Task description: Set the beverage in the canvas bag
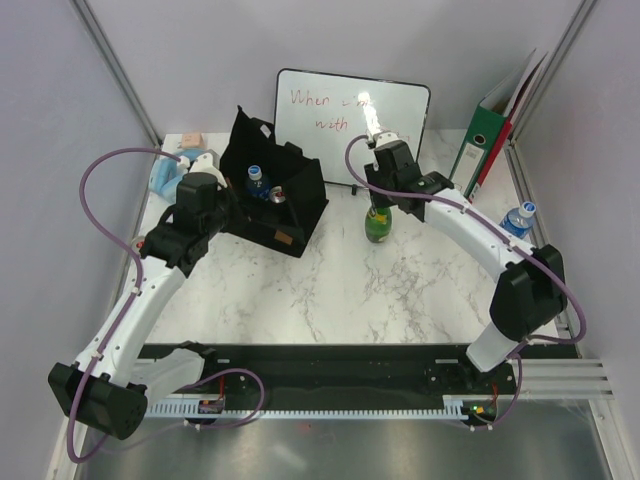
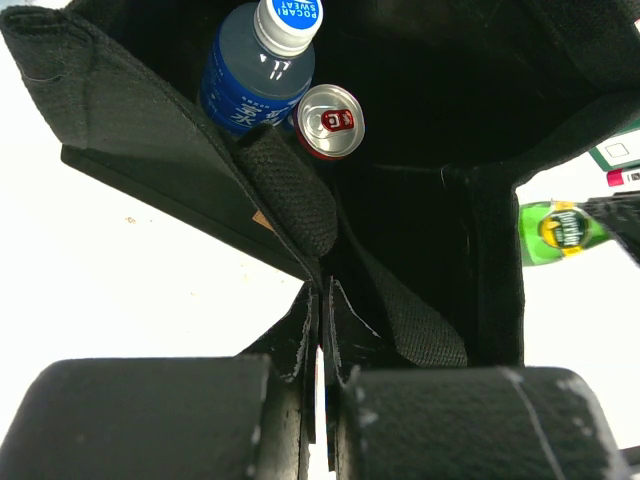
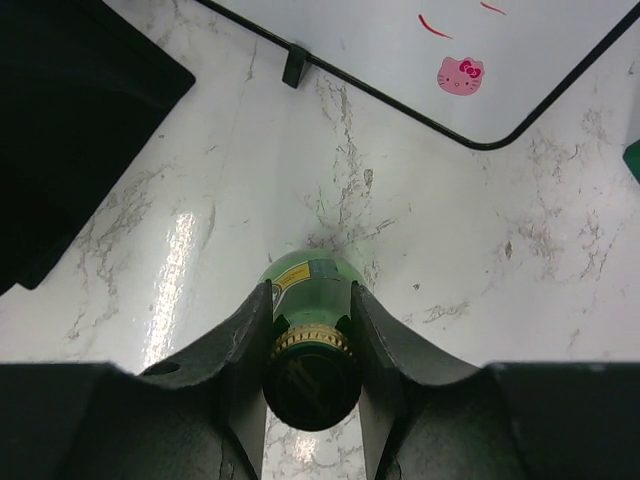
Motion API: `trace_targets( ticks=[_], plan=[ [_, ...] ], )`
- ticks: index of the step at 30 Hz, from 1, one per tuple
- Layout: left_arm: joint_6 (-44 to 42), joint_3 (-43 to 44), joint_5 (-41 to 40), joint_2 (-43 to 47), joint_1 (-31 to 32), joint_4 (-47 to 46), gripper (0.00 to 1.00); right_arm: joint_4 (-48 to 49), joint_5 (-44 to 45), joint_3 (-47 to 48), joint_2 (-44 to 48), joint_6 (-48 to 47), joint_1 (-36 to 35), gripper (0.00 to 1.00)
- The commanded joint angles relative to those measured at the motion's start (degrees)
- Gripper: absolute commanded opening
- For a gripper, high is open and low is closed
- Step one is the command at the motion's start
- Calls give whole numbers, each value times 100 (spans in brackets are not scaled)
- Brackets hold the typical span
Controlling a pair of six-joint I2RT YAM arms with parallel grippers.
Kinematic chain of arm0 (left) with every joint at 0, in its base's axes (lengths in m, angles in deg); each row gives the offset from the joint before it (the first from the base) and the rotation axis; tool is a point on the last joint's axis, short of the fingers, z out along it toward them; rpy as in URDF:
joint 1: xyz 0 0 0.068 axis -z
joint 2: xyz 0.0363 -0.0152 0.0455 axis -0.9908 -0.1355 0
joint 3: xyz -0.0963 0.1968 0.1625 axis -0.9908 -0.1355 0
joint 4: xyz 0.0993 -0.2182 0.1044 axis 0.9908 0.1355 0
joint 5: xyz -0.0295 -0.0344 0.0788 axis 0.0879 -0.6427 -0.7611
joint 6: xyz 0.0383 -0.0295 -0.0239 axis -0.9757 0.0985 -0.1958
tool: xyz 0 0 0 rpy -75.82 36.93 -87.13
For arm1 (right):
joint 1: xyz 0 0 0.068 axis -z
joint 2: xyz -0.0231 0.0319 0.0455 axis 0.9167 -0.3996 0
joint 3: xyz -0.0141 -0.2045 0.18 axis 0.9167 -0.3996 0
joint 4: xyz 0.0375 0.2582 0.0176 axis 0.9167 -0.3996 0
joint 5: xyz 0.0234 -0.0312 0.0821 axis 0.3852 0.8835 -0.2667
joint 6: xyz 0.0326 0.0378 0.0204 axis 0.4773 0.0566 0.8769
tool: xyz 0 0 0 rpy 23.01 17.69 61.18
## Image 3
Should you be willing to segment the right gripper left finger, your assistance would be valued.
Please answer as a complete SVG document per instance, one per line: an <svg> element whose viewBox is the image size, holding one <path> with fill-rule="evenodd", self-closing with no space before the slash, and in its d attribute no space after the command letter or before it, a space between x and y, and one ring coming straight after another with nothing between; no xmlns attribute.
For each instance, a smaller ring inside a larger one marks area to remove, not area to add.
<svg viewBox="0 0 640 480"><path fill-rule="evenodd" d="M111 363L1 368L5 479L256 479L271 287L224 322L129 373Z"/></svg>

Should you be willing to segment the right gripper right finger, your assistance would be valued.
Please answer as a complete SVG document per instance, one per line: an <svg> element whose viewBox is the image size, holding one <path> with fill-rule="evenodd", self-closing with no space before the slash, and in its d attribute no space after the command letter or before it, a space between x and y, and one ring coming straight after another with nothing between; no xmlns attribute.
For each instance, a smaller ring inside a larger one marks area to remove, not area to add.
<svg viewBox="0 0 640 480"><path fill-rule="evenodd" d="M371 479L635 479L635 362L473 366L352 288Z"/></svg>

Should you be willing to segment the green glass Perrier bottle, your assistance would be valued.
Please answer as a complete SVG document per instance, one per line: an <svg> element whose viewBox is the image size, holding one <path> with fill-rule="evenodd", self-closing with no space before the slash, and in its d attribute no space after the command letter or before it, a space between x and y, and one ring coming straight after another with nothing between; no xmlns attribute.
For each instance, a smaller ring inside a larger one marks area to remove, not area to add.
<svg viewBox="0 0 640 480"><path fill-rule="evenodd" d="M319 248L286 254L261 280L271 285L273 308L265 400L292 428L329 429L353 410L361 393L351 293L364 280L346 260Z"/></svg>

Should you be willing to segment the black canvas bag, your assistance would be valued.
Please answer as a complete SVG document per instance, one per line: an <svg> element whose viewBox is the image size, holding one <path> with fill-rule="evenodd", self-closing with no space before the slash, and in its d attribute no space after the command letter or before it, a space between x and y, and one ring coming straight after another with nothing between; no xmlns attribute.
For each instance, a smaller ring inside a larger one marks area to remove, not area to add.
<svg viewBox="0 0 640 480"><path fill-rule="evenodd" d="M101 1L1 5L1 287L36 288L194 76Z"/></svg>

